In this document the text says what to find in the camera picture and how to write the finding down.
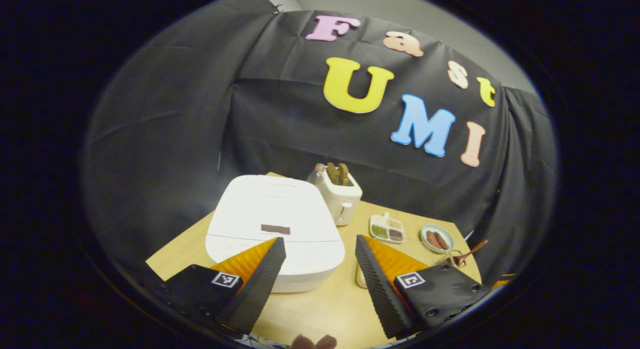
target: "finger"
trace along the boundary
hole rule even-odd
[[[316,349],[316,345],[308,337],[298,334],[291,343],[290,349]]]
[[[315,349],[334,349],[336,346],[338,346],[338,340],[331,335],[325,335],[318,340]]]

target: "gray wall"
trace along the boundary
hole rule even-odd
[[[436,37],[462,53],[505,87],[537,94],[524,71],[503,49],[468,23],[425,0],[270,0],[283,11],[334,10],[375,17]]]

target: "yellow letter u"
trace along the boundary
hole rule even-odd
[[[324,81],[324,97],[332,106],[347,112],[363,114],[373,112],[382,102],[387,81],[394,78],[394,74],[387,69],[370,66],[366,71],[371,74],[371,84],[368,94],[362,99],[349,95],[349,83],[354,71],[360,69],[358,62],[342,57],[330,57],[326,60],[329,73]]]

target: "black cloth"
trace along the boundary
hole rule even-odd
[[[211,3],[149,41],[108,85],[84,146],[82,183],[114,262],[132,278],[150,276],[144,261],[214,210],[233,178],[304,180],[315,163],[334,162],[349,166],[364,201],[454,222],[471,242],[489,239],[476,255],[485,284],[517,271],[544,237],[554,201],[557,153],[542,102],[411,28],[273,11],[268,0]],[[361,26],[333,42],[305,39],[318,15]],[[391,31],[416,37],[425,54],[384,46]],[[376,110],[354,114],[327,101],[329,57],[361,64],[349,87],[355,98],[368,93],[366,68],[394,74]],[[449,60],[466,69],[469,88],[450,81]],[[494,107],[477,77],[495,88]],[[440,109],[455,115],[443,157],[391,140],[403,94],[421,98],[429,118]],[[460,160],[468,121],[486,130],[478,167]]]

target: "spoon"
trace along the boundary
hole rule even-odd
[[[446,258],[446,261],[448,263],[451,263],[451,259],[453,258],[453,263],[455,264],[456,267],[459,267],[462,262],[464,262],[464,264],[466,264],[465,260],[468,256],[470,256],[471,254],[477,252],[480,248],[484,247],[485,244],[487,244],[489,242],[488,239],[482,240],[481,242],[478,243],[478,245],[474,246],[473,249],[471,249],[471,251],[469,251],[469,253],[466,253],[464,255],[456,255],[454,257],[451,258]]]

